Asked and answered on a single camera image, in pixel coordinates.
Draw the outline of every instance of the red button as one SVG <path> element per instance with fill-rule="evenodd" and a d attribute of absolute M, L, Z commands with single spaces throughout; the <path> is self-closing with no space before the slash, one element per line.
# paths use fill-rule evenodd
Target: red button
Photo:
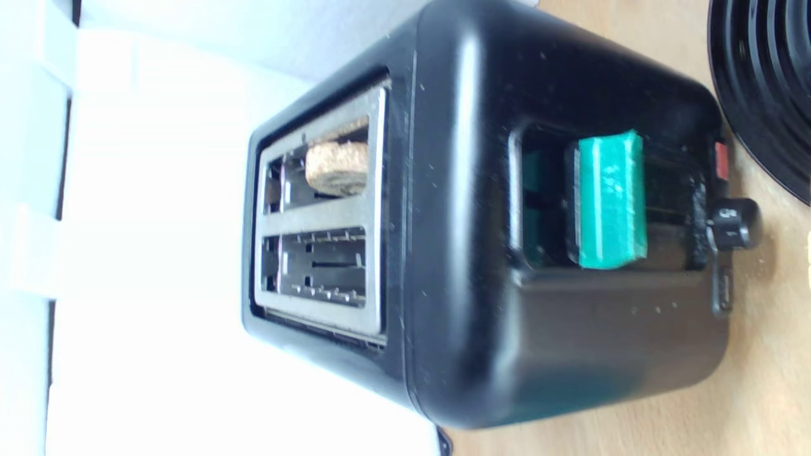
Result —
<path fill-rule="evenodd" d="M 729 148 L 724 143 L 715 143 L 715 175 L 729 180 Z"/>

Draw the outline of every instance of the black round object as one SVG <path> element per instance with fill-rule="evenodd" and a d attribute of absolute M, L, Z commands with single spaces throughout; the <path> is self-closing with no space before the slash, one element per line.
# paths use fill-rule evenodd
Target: black round object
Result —
<path fill-rule="evenodd" d="M 740 142 L 811 205 L 811 0 L 713 0 L 710 65 Z"/>
<path fill-rule="evenodd" d="M 763 236 L 760 208 L 749 198 L 718 201 L 710 222 L 715 246 L 719 250 L 755 248 Z"/>

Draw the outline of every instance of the wooden surface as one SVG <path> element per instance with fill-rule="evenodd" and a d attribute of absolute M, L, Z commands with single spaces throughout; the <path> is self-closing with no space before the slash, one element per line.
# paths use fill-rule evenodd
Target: wooden surface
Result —
<path fill-rule="evenodd" d="M 542 0 L 541 9 L 712 87 L 708 0 Z M 457 456 L 811 455 L 811 209 L 740 147 L 735 193 L 754 198 L 763 244 L 736 253 L 727 355 L 706 381 L 655 398 L 555 419 L 448 434 Z"/>

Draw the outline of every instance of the metal slot frame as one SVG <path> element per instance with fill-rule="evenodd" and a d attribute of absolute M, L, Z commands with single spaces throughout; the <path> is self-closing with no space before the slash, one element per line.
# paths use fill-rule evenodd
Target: metal slot frame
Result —
<path fill-rule="evenodd" d="M 383 308 L 380 299 L 380 223 L 382 217 L 382 155 L 384 147 L 385 104 L 388 81 L 381 82 L 361 95 L 329 111 L 311 123 L 289 133 L 260 154 L 260 179 L 256 192 L 256 229 L 254 238 L 254 297 L 258 305 L 284 318 L 306 325 L 334 330 L 375 343 L 385 341 Z M 368 119 L 368 125 L 358 123 Z M 294 154 L 322 140 L 334 138 L 348 126 L 368 129 L 369 173 L 366 188 L 356 195 L 336 200 L 319 201 L 303 207 L 265 213 L 265 173 L 271 162 Z M 281 183 L 282 198 L 285 182 Z M 363 305 L 351 307 L 277 291 L 263 290 L 261 280 L 262 241 L 268 236 L 307 235 L 313 232 L 341 230 L 360 226 L 366 235 L 366 296 Z"/>
<path fill-rule="evenodd" d="M 278 245 L 281 267 L 276 267 L 276 292 L 356 308 L 365 304 L 366 234 L 362 229 L 286 234 Z M 344 264 L 316 265 L 318 260 Z"/>

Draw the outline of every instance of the white wall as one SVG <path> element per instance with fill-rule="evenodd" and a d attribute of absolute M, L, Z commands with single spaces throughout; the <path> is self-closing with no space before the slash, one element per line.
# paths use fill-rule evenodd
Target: white wall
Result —
<path fill-rule="evenodd" d="M 534 5 L 538 0 L 518 0 Z M 430 0 L 84 0 L 82 26 L 147 32 L 318 81 Z"/>
<path fill-rule="evenodd" d="M 241 326 L 248 138 L 308 84 L 127 32 L 81 31 L 78 68 L 49 454 L 436 454 Z"/>
<path fill-rule="evenodd" d="M 57 225 L 68 89 L 51 71 L 69 52 L 50 38 L 71 26 L 48 0 L 0 11 L 0 454 L 28 456 L 45 448 L 50 254 L 30 234 Z"/>

